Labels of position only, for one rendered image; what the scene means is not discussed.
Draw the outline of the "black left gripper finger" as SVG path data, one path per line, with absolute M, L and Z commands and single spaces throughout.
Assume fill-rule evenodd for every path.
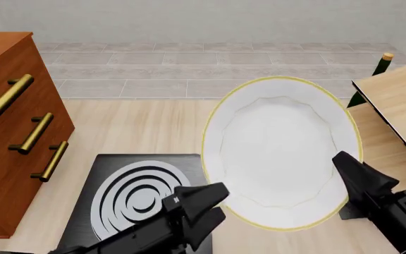
M 212 183 L 206 186 L 174 188 L 174 195 L 179 200 L 185 217 L 190 224 L 195 224 L 205 213 L 229 196 L 224 183 Z
M 185 222 L 185 243 L 190 245 L 191 249 L 197 250 L 225 218 L 223 210 L 220 207 L 215 207 L 202 215 L 192 226 Z

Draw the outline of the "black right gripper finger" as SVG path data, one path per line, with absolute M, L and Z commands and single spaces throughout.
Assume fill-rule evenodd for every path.
M 364 198 L 349 199 L 338 214 L 342 220 L 367 218 L 368 212 L 364 205 Z
M 359 162 L 347 152 L 339 152 L 332 161 L 347 188 L 349 202 L 358 210 L 377 206 L 376 199 L 391 194 L 399 184 L 399 180 Z

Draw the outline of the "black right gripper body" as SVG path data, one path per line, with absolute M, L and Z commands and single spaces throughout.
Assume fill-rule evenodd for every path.
M 406 254 L 406 190 L 372 198 L 368 219 L 399 254 Z

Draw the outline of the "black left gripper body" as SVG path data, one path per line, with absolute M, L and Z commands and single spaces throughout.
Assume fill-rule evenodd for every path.
M 93 245 L 93 254 L 187 254 L 183 216 L 178 196 L 170 195 L 158 214 Z

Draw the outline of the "flat black stove plate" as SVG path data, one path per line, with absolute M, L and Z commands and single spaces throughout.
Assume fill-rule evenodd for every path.
M 135 162 L 157 160 L 177 167 L 191 186 L 202 186 L 206 179 L 198 154 L 100 154 L 94 160 L 58 248 L 88 247 L 99 242 L 91 225 L 91 204 L 100 185 L 118 169 Z

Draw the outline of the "white plate with yellow rim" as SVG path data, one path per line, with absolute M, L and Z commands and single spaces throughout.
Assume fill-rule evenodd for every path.
M 248 224 L 297 231 L 325 222 L 348 194 L 332 159 L 363 160 L 349 111 L 328 90 L 288 76 L 246 82 L 210 113 L 202 135 L 202 168 L 224 183 L 223 206 Z

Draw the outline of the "pale wood board, black edge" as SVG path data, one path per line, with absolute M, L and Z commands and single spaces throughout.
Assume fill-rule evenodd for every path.
M 406 65 L 352 86 L 406 145 Z

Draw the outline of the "green bottle with cork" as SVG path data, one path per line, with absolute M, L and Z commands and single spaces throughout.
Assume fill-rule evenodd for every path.
M 390 63 L 393 60 L 393 58 L 394 58 L 394 54 L 384 53 L 372 75 L 378 75 L 378 74 L 384 73 L 390 66 Z M 355 84 L 354 81 L 352 81 L 352 85 L 356 89 L 356 92 L 351 97 L 351 99 L 347 105 L 347 108 L 355 107 L 357 105 L 367 103 L 366 99 L 363 97 L 363 94 L 359 91 L 359 88 L 357 87 L 357 85 Z

